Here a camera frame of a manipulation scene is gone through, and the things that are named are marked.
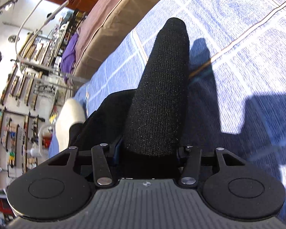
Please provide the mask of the blue checked bed sheet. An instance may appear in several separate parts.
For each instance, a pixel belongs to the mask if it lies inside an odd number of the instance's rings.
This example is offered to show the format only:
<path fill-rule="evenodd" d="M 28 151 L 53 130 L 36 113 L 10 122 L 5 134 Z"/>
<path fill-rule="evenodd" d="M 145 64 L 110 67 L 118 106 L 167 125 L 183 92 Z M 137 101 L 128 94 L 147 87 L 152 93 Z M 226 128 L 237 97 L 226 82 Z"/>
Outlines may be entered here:
<path fill-rule="evenodd" d="M 169 176 L 123 175 L 123 138 L 55 160 L 83 170 L 87 205 L 49 228 L 286 228 L 286 0 L 160 0 L 74 99 L 86 120 L 111 94 L 138 88 L 159 31 L 182 20 L 188 80 L 211 68 L 221 141 L 184 145 Z"/>

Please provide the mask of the white arc floor lamp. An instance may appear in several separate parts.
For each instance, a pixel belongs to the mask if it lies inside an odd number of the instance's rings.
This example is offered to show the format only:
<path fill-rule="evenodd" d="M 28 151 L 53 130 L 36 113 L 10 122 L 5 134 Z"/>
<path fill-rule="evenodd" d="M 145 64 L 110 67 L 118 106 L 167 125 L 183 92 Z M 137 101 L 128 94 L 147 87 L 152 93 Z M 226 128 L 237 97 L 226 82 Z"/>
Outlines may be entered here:
<path fill-rule="evenodd" d="M 29 13 L 35 9 L 31 17 L 25 23 L 22 31 L 20 32 L 20 42 L 18 42 L 17 47 L 13 47 L 12 52 L 15 53 L 19 51 L 26 40 L 26 33 L 28 31 L 35 31 L 39 29 L 44 21 L 47 19 L 47 15 L 54 12 L 59 8 L 58 4 L 47 0 L 18 0 L 15 5 L 12 17 L 12 23 L 19 28 L 24 22 L 25 18 Z"/>

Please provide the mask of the purple garment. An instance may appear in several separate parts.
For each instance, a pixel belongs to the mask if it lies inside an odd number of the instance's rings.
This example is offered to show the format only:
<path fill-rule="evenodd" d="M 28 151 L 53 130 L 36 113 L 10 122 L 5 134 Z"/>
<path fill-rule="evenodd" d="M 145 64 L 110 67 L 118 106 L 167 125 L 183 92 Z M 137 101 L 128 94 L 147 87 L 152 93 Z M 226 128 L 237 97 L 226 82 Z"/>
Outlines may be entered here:
<path fill-rule="evenodd" d="M 75 33 L 70 41 L 68 42 L 67 47 L 65 48 L 65 51 L 63 52 L 61 63 L 60 63 L 60 69 L 63 73 L 71 73 L 73 66 L 76 61 L 76 44 L 78 41 L 79 35 Z"/>

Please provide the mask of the black knit sweater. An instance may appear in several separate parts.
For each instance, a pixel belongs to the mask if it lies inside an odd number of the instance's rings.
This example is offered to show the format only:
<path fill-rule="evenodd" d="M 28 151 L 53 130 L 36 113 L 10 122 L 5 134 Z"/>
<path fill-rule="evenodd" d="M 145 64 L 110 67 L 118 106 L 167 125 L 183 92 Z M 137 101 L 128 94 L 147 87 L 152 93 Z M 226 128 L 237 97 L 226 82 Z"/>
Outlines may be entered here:
<path fill-rule="evenodd" d="M 184 22 L 170 18 L 159 31 L 138 88 L 109 95 L 81 126 L 70 145 L 90 150 L 123 138 L 114 159 L 125 176 L 169 176 L 179 167 L 177 151 L 193 145 L 211 151 L 221 141 L 214 74 L 207 68 L 192 81 Z"/>

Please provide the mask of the pink and tan bed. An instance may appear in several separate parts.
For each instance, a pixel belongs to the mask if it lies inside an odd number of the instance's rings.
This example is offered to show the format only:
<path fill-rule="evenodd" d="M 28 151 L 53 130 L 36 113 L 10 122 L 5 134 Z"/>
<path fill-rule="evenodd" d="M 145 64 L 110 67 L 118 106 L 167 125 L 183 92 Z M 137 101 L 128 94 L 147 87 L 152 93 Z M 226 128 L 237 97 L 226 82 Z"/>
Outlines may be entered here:
<path fill-rule="evenodd" d="M 160 0 L 98 0 L 79 27 L 72 74 L 90 79 Z"/>

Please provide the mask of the wall display shelves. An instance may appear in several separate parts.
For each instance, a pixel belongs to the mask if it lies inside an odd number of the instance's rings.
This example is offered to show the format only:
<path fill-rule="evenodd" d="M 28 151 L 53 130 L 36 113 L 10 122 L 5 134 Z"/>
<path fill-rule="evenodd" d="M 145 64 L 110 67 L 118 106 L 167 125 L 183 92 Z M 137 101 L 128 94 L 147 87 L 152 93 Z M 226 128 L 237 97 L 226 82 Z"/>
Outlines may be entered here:
<path fill-rule="evenodd" d="M 41 30 L 0 27 L 0 214 L 12 214 L 7 187 L 60 151 L 54 123 L 73 88 L 53 64 L 68 24 L 57 16 Z"/>

